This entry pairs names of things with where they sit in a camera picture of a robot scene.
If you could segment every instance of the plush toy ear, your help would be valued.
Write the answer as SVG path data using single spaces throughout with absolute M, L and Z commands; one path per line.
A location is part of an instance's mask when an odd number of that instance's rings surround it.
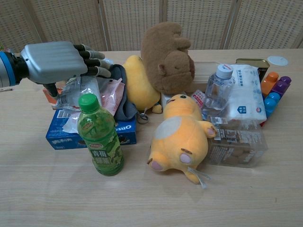
M 164 64 L 159 64 L 159 65 L 158 65 L 158 70 L 159 70 L 159 73 L 160 73 L 161 75 L 164 76 L 164 75 L 166 74 Z

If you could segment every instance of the gold tin can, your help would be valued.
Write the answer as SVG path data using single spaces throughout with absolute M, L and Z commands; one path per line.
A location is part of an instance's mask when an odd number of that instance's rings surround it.
M 257 58 L 238 58 L 236 64 L 247 64 L 258 68 L 260 82 L 264 78 L 270 64 L 264 59 Z

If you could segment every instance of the pink paw pad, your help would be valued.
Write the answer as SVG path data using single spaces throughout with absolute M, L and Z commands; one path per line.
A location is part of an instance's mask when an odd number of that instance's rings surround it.
M 212 136 L 214 135 L 214 130 L 213 129 L 207 129 L 208 135 Z
M 162 166 L 160 166 L 156 161 L 152 161 L 151 166 L 156 171 L 161 171 L 163 169 Z
M 189 163 L 191 163 L 191 158 L 190 158 L 190 156 L 188 156 L 188 155 L 186 155 L 186 154 L 181 154 L 181 155 L 180 155 L 180 161 L 181 161 L 182 163 L 189 164 Z

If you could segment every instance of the purple block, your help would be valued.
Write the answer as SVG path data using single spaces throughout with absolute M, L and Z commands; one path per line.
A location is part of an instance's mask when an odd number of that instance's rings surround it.
M 278 81 L 274 85 L 274 87 L 271 89 L 270 92 L 277 92 L 281 96 L 281 98 L 282 98 L 282 96 L 284 95 L 284 93 L 288 89 L 288 87 L 289 87 L 289 84 L 286 84 L 283 81 Z
M 284 76 L 284 77 L 281 77 L 279 81 L 282 81 L 282 82 L 288 84 L 288 86 L 290 86 L 292 79 L 290 79 L 290 77 Z

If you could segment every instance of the oreo box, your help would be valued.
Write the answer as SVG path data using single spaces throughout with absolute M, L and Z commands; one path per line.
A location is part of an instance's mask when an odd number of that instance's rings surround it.
M 53 116 L 46 139 L 55 150 L 86 148 L 86 144 L 79 134 L 67 133 L 62 130 L 62 126 L 66 124 L 69 116 L 63 110 L 56 110 Z M 125 122 L 118 121 L 116 132 L 121 145 L 137 143 L 135 117 Z

